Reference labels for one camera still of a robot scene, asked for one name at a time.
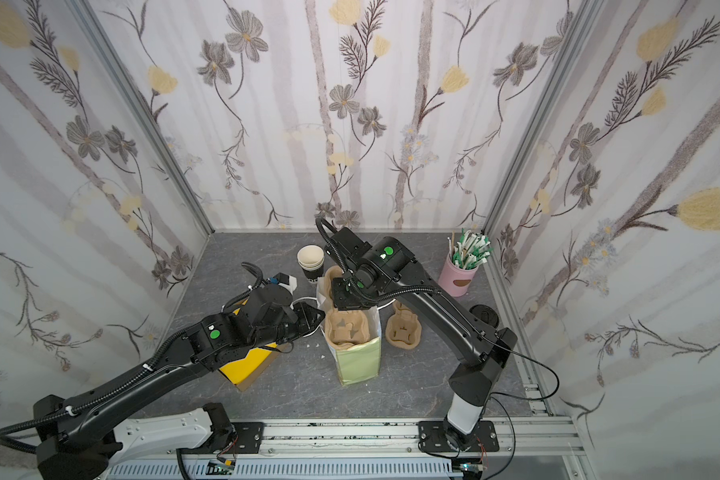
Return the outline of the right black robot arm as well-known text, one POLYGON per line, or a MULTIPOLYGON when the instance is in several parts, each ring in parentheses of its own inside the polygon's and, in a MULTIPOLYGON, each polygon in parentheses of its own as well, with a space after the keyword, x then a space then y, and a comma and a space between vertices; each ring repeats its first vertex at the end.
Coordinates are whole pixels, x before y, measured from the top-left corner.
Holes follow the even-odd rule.
POLYGON ((415 254, 398 239, 386 236, 374 245, 347 227, 336 229, 325 218, 315 220, 326 253, 342 269, 330 291, 339 311, 368 310, 388 300, 402 303, 437 333, 459 365, 449 378, 453 400, 443 421, 454 449, 464 451, 512 355, 518 337, 459 304, 427 273, 415 254))

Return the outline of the green white paper bag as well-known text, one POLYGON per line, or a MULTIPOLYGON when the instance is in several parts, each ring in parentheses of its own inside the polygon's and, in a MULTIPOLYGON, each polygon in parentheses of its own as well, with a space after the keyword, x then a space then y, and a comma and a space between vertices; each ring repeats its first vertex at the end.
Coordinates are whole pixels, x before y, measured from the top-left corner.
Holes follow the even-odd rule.
MULTIPOLYGON (((318 281, 316 283, 316 301, 318 308, 321 309, 318 304, 318 281)), ((372 307, 371 309, 360 311, 363 311, 368 317, 371 331, 371 340, 363 345, 357 345, 347 350, 335 350, 328 343, 324 334, 324 321, 320 325, 320 330, 335 360, 337 376, 342 386, 365 382, 377 377, 380 371, 382 348, 379 308, 372 307)))

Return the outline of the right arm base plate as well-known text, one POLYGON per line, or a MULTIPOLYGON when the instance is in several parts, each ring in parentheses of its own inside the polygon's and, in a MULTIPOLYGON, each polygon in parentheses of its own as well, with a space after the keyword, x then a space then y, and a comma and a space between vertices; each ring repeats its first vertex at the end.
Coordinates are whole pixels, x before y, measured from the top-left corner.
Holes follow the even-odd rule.
POLYGON ((459 455, 462 453, 498 452, 500 449, 495 426, 480 420, 471 433, 464 434, 445 420, 422 420, 417 423, 418 440, 425 453, 459 455))

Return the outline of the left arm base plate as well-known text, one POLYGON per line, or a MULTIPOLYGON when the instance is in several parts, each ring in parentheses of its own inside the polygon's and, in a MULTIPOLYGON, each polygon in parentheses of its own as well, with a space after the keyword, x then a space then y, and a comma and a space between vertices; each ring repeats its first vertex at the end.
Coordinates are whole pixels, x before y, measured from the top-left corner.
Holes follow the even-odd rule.
POLYGON ((240 455, 256 455, 263 440, 264 422, 235 422, 231 452, 240 455))

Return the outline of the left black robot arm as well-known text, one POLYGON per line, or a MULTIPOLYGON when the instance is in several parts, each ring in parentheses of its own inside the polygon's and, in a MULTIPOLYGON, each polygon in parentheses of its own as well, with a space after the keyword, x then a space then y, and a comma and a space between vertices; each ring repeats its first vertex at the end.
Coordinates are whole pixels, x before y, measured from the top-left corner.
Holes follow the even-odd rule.
POLYGON ((32 420, 0 428, 0 446, 34 456, 45 479, 94 479, 125 451, 116 429, 138 410, 254 349, 278 352, 318 329, 325 313, 294 300, 293 278, 266 277, 250 262, 242 267, 253 284, 219 312, 173 333, 150 358, 87 393, 39 400, 32 420))

